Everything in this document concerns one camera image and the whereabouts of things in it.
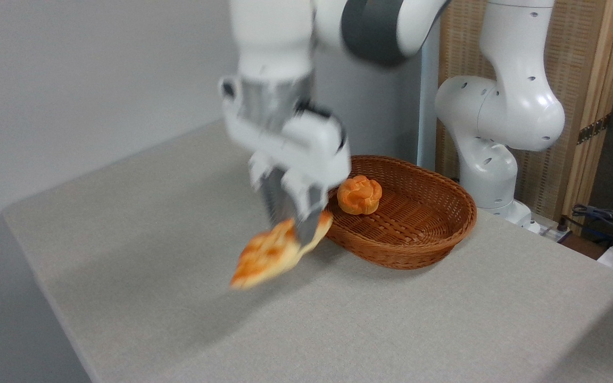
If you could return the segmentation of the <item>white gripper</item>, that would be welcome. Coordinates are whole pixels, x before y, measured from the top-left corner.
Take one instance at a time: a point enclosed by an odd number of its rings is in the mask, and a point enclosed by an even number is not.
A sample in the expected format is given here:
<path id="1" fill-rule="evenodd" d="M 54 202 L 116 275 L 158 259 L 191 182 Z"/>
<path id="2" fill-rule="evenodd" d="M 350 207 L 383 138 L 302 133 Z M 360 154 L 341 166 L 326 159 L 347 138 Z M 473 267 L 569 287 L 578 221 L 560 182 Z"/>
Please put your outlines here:
<path id="1" fill-rule="evenodd" d="M 312 87 L 312 75 L 292 81 L 220 80 L 228 136 L 254 153 L 250 182 L 262 197 L 269 223 L 294 218 L 302 246 L 316 235 L 325 188 L 339 185 L 351 170 L 345 129 L 314 104 Z"/>

